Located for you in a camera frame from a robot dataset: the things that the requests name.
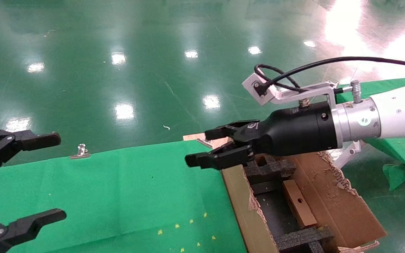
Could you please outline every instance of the green epoxy floor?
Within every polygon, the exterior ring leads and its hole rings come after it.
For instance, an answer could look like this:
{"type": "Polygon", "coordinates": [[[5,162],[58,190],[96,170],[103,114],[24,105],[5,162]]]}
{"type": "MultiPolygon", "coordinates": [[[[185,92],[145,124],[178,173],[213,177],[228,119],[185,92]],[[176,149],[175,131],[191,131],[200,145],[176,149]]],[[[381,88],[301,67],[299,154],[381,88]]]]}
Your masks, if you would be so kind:
{"type": "MultiPolygon", "coordinates": [[[[276,109],[241,86],[255,64],[336,56],[405,60],[405,0],[0,0],[0,128],[63,139],[10,164],[180,141],[276,109]]],[[[349,62],[294,78],[404,76],[349,62]]],[[[345,174],[391,234],[375,252],[405,252],[405,184],[387,191],[386,162],[370,150],[345,174]]]]}

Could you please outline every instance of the cardboard flap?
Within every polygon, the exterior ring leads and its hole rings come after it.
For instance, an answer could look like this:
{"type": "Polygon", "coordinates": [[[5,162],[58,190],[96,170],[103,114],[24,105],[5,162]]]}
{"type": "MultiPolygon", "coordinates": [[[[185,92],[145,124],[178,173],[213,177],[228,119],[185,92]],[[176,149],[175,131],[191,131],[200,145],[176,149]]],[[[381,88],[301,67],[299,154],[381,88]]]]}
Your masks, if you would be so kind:
{"type": "Polygon", "coordinates": [[[297,166],[292,179],[318,225],[329,226],[337,246],[355,248],[386,235],[368,205],[324,152],[286,158],[297,166]]]}
{"type": "Polygon", "coordinates": [[[278,253],[260,205],[252,196],[251,186],[246,179],[243,166],[237,165],[224,169],[222,174],[248,251],[278,253]]]}

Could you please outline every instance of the screw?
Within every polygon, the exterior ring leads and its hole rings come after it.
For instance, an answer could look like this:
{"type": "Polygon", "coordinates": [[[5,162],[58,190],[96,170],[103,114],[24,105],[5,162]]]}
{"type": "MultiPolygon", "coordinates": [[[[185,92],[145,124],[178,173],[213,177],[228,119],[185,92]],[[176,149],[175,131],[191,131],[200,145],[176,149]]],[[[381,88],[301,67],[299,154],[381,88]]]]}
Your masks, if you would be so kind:
{"type": "Polygon", "coordinates": [[[299,108],[306,108],[310,106],[309,98],[299,100],[299,108]]]}
{"type": "Polygon", "coordinates": [[[354,104],[358,104],[362,102],[362,88],[360,87],[360,82],[358,80],[352,80],[351,81],[351,93],[352,97],[354,99],[354,104]]]}

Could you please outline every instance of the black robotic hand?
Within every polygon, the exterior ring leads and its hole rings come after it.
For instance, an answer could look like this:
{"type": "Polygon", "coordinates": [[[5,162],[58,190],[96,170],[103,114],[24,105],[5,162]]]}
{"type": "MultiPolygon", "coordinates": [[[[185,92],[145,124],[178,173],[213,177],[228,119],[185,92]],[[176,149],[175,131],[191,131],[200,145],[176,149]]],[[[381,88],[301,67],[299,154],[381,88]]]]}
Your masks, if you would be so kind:
{"type": "Polygon", "coordinates": [[[230,137],[232,141],[210,152],[187,155],[189,167],[221,170],[246,164],[255,154],[286,156],[335,149],[338,145],[327,102],[276,110],[264,121],[236,121],[205,134],[207,140],[230,137]]]}
{"type": "MultiPolygon", "coordinates": [[[[18,152],[43,149],[60,144],[57,133],[36,135],[30,130],[7,132],[0,130],[0,167],[18,152]]],[[[37,237],[40,229],[50,223],[66,218],[66,213],[60,209],[52,209],[18,219],[8,226],[0,224],[0,253],[7,252],[15,245],[25,243],[37,237]]]]}

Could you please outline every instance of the green fabric sheet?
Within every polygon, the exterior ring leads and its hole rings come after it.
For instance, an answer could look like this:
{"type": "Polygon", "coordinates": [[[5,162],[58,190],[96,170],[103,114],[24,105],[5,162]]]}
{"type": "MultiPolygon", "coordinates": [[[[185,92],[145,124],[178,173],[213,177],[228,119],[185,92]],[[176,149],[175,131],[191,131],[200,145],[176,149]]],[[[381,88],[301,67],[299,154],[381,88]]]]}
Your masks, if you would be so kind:
{"type": "MultiPolygon", "coordinates": [[[[376,82],[362,83],[362,97],[391,91],[405,86],[405,78],[393,80],[380,80],[376,82]]],[[[338,103],[352,101],[351,93],[343,93],[337,97],[338,103]]],[[[399,160],[401,164],[389,164],[384,166],[384,174],[390,183],[390,190],[395,189],[405,181],[405,138],[398,139],[366,139],[367,143],[376,149],[399,160]]]]}
{"type": "Polygon", "coordinates": [[[203,151],[181,141],[0,168],[0,222],[67,213],[10,253],[246,252],[220,172],[185,164],[203,151]]]}

